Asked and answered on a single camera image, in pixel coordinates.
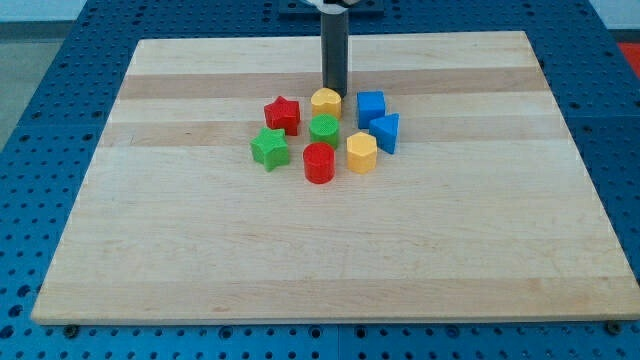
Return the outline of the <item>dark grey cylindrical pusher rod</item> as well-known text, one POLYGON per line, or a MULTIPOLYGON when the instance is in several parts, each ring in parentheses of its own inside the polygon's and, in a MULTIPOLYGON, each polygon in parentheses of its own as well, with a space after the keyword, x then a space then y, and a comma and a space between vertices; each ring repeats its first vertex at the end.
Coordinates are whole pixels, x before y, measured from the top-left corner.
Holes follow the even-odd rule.
POLYGON ((323 86, 344 97, 348 90, 349 15, 322 13, 321 57, 323 86))

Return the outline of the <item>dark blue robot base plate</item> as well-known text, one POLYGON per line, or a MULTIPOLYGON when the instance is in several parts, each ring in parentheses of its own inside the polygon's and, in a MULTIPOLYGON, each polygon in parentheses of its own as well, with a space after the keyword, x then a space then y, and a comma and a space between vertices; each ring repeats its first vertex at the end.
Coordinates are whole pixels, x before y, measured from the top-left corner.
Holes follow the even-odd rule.
MULTIPOLYGON (((320 11, 310 3, 302 0, 276 0, 274 7, 280 18, 307 17, 317 18, 320 11)), ((385 11, 385 0, 363 0, 350 8, 354 16, 381 16, 385 11)))

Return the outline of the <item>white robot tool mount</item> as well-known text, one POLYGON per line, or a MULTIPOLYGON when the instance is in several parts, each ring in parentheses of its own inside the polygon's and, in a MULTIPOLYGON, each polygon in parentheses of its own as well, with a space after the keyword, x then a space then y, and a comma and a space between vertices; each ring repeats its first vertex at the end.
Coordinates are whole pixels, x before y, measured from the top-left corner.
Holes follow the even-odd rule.
POLYGON ((346 11, 359 3, 359 0, 304 0, 319 11, 346 11))

